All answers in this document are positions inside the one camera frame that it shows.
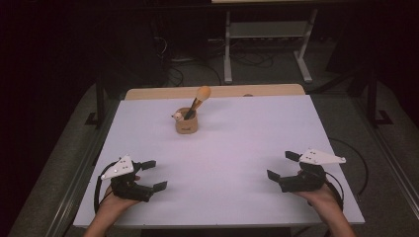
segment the white plastic mount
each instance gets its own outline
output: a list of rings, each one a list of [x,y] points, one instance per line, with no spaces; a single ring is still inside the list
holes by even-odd
[[[129,155],[121,158],[113,167],[109,168],[101,177],[102,180],[111,179],[113,177],[121,176],[131,173],[133,166]]]
[[[338,157],[323,151],[308,149],[304,154],[301,155],[301,157],[299,157],[299,162],[312,165],[324,165],[346,163],[346,159],[344,157]]]

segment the wooden desk top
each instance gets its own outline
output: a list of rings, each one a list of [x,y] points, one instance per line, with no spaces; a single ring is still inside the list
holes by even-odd
[[[195,98],[199,87],[145,88],[131,89],[126,93],[126,100],[186,99]],[[252,96],[290,96],[305,95],[298,84],[213,86],[211,97]]]

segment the white table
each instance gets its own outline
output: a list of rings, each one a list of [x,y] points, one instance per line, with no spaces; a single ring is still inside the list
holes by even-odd
[[[178,134],[171,115],[192,100],[121,102],[75,226],[90,224],[98,175],[126,154],[134,162],[157,161],[155,168],[137,173],[139,184],[168,181],[168,187],[150,202],[129,209],[118,226],[279,227],[321,222],[304,199],[283,194],[267,177],[267,169],[284,177],[299,170],[296,162],[285,158],[287,150],[333,153],[309,96],[209,98],[198,110],[199,130]],[[323,167],[343,186],[349,222],[364,223],[340,166]],[[104,181],[101,197],[109,183]]]

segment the brown container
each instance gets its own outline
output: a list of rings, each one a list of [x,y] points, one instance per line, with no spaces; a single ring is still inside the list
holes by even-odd
[[[186,115],[189,108],[181,108],[178,111],[182,114],[182,117]],[[194,112],[188,120],[177,120],[176,131],[180,134],[191,134],[198,130],[198,115]]]

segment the human arm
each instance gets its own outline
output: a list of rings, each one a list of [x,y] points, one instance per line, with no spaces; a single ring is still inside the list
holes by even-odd
[[[138,200],[116,197],[112,188],[108,187],[95,218],[90,223],[84,237],[103,237],[120,216],[131,206],[139,203]]]
[[[334,237],[356,237],[354,230],[343,214],[333,192],[323,185],[319,190],[312,192],[294,193],[308,202],[317,211],[321,220],[329,227]]]

